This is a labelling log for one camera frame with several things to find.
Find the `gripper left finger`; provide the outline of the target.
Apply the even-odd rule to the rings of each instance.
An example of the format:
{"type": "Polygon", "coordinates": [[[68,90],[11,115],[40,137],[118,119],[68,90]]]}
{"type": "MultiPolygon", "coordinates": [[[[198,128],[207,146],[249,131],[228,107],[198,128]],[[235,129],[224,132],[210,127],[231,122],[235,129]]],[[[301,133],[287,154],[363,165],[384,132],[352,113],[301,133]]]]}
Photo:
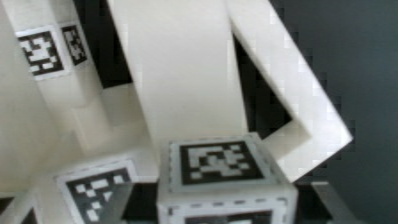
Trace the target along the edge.
{"type": "Polygon", "coordinates": [[[159,224],[157,183],[116,186],[98,224],[159,224]]]}

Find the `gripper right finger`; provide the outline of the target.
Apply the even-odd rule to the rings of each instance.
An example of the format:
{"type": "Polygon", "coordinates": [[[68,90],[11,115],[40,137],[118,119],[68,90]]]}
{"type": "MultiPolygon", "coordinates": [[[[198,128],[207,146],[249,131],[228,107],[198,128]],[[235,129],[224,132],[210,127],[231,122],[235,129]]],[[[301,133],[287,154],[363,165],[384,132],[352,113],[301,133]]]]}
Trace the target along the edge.
{"type": "Polygon", "coordinates": [[[295,224],[359,224],[343,198],[327,182],[301,182],[295,224]]]}

